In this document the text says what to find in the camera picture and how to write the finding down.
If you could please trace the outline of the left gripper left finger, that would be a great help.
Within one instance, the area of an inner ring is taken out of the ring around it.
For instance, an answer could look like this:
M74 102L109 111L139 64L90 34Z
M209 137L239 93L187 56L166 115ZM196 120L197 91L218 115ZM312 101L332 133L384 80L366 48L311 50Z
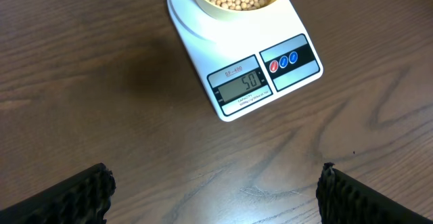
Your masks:
M96 164L1 211L2 223L105 224L116 182Z

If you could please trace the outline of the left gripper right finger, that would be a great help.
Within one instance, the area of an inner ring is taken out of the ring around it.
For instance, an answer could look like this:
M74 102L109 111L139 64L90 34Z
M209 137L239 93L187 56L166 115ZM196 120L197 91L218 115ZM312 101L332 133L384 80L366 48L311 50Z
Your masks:
M316 199L322 224L432 224L432 220L335 169L332 162L323 165Z

